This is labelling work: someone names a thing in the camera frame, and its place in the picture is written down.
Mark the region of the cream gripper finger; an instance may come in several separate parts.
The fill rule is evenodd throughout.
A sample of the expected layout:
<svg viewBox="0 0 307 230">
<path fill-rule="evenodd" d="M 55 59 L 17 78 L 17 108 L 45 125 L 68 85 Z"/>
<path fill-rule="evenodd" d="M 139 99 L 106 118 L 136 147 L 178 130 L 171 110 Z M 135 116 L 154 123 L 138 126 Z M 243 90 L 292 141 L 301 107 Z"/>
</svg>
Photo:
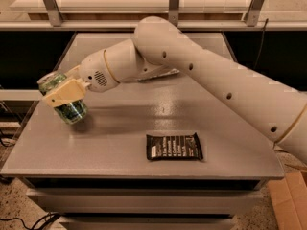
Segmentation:
<svg viewBox="0 0 307 230">
<path fill-rule="evenodd" d="M 53 77 L 41 79 L 42 100 L 51 107 L 58 107 L 81 100 L 89 83 L 82 79 Z"/>
<path fill-rule="evenodd" d="M 77 66 L 71 68 L 69 71 L 67 71 L 65 73 L 65 76 L 69 79 L 76 79 L 77 80 L 80 77 L 79 70 L 80 70 L 80 66 L 77 65 Z"/>
</svg>

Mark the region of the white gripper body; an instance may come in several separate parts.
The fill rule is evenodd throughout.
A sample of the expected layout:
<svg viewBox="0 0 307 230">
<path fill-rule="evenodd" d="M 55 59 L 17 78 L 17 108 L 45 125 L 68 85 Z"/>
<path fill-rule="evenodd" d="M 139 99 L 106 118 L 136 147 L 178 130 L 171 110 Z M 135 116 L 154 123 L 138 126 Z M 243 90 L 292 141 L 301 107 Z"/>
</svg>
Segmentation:
<svg viewBox="0 0 307 230">
<path fill-rule="evenodd" d="M 107 66 L 105 52 L 105 49 L 95 52 L 87 56 L 80 64 L 79 75 L 89 83 L 90 91 L 105 92 L 119 85 Z"/>
</svg>

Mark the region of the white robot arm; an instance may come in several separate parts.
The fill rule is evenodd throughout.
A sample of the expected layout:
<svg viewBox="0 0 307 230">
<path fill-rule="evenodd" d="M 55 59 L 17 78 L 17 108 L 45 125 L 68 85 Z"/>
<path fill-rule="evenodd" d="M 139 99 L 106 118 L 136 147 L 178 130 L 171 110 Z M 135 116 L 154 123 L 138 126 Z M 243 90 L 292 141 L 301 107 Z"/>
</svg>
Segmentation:
<svg viewBox="0 0 307 230">
<path fill-rule="evenodd" d="M 86 57 L 47 92 L 52 107 L 105 92 L 144 70 L 178 69 L 280 148 L 307 163 L 307 96 L 192 41 L 160 17 L 141 20 L 131 38 Z"/>
</svg>

